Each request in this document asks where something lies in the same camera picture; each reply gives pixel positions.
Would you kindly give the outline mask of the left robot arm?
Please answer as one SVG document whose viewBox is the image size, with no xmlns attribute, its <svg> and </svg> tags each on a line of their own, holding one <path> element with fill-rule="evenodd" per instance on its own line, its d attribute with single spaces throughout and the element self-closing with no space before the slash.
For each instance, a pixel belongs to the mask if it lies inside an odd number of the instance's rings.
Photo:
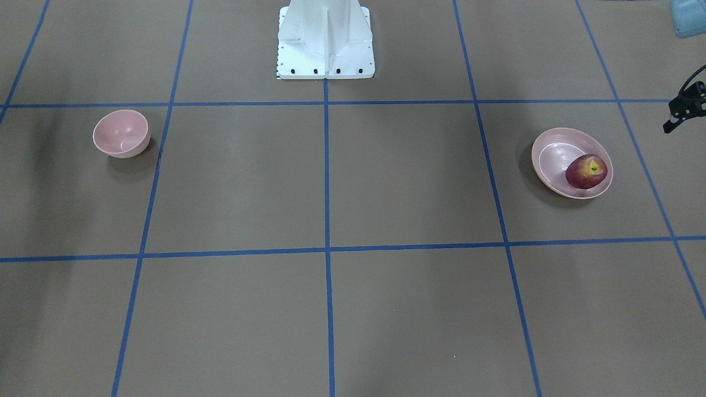
<svg viewBox="0 0 706 397">
<path fill-rule="evenodd" d="M 705 33 L 705 1 L 670 1 L 669 5 L 676 37 Z"/>
</svg>

